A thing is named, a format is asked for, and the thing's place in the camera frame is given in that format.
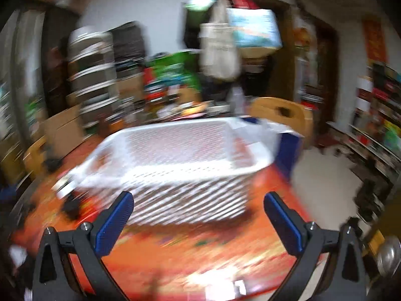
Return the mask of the white perforated plastic basket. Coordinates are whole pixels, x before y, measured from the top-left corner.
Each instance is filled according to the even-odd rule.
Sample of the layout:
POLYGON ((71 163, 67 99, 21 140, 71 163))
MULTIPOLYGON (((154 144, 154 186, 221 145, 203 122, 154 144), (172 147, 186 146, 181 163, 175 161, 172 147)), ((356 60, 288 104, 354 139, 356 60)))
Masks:
POLYGON ((251 183, 270 166, 277 126, 241 118, 186 120, 120 130, 54 189, 93 197, 108 207, 133 195, 129 223, 180 225, 234 219, 247 210, 251 183))

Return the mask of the metal pot lid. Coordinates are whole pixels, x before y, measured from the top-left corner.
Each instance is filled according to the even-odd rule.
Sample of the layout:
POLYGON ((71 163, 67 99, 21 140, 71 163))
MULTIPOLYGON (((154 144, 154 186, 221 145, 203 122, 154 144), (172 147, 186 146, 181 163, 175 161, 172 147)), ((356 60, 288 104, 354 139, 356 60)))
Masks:
POLYGON ((378 271, 383 277, 394 276, 400 266, 401 246, 396 236, 387 237, 376 254, 378 271))

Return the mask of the red patterned tablecloth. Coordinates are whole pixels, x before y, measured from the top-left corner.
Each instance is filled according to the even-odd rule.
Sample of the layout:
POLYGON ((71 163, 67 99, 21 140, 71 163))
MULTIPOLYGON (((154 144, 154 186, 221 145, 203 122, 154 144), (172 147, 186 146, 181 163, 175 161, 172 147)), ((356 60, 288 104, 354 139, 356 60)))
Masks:
POLYGON ((270 293, 295 261, 264 212, 264 195, 270 191, 310 220, 291 185, 268 167, 251 186, 249 213, 234 223, 129 225, 103 261, 131 300, 204 300, 206 285, 222 274, 242 280, 248 297, 270 293))

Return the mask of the blue and white paper bag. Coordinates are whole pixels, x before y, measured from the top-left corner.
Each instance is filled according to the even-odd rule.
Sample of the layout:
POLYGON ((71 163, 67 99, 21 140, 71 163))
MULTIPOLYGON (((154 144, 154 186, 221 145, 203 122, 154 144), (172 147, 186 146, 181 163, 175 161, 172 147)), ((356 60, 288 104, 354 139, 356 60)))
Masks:
POLYGON ((303 150, 304 137, 285 124, 267 119, 242 117, 241 121, 245 125, 245 132, 272 153, 275 166, 287 181, 291 181, 303 150))

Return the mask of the brown cardboard box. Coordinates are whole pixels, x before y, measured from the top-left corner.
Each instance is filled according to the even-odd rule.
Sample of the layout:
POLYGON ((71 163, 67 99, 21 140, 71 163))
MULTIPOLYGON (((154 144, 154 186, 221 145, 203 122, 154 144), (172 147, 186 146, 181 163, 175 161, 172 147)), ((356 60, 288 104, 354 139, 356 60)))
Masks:
POLYGON ((64 158, 84 141, 79 111, 80 106, 75 105, 41 124, 44 137, 58 158, 64 158))

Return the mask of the white cubby shelf unit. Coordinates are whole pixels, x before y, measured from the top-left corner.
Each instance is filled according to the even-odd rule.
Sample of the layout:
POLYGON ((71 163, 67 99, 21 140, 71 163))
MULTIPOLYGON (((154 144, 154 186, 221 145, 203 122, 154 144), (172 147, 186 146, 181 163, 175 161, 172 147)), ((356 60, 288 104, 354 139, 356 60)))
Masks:
POLYGON ((340 141, 392 183, 400 177, 400 74, 370 61, 357 79, 353 115, 345 127, 329 122, 340 141))

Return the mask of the white plastic drawer tower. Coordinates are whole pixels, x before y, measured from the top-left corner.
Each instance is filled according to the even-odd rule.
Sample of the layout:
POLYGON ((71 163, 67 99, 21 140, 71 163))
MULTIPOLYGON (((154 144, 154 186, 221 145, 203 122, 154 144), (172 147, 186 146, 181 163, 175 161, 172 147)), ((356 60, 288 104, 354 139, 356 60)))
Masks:
POLYGON ((73 100, 84 128, 94 127, 120 105, 112 34, 80 27, 70 34, 67 52, 73 100))

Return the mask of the green shopping bag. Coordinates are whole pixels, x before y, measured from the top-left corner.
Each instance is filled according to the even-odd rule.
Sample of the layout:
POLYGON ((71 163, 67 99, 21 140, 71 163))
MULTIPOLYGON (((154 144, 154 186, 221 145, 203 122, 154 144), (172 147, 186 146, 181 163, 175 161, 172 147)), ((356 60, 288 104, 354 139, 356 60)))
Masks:
POLYGON ((177 82, 181 85, 201 91, 198 78, 199 70, 198 50, 181 50, 172 54, 155 54, 148 62, 157 80, 170 84, 177 82))

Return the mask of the black suitcase on stack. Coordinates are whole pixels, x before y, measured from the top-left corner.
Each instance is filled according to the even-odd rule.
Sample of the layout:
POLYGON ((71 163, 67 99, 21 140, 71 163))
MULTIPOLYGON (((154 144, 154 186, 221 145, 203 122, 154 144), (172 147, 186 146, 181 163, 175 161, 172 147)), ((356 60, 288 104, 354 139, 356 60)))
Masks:
POLYGON ((127 78, 142 71, 146 47, 139 22, 132 21, 108 30, 112 35, 117 78, 127 78))

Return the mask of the beige canvas tote bag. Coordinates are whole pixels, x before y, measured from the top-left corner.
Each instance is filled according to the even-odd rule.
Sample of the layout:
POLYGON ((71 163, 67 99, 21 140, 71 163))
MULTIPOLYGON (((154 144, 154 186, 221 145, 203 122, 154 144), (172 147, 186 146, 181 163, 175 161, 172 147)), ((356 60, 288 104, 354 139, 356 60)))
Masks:
POLYGON ((241 58, 228 22, 228 0, 217 0, 208 23, 200 25, 200 69, 207 76, 233 82, 241 72, 241 58))

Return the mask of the light blue printed hanging bag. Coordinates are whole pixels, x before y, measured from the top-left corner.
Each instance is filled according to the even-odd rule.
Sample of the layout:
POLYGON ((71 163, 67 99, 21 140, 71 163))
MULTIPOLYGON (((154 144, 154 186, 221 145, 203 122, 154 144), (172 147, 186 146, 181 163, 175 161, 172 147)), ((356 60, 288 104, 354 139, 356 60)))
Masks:
POLYGON ((243 58, 264 58, 282 48, 277 19, 272 10, 229 8, 227 13, 243 58))

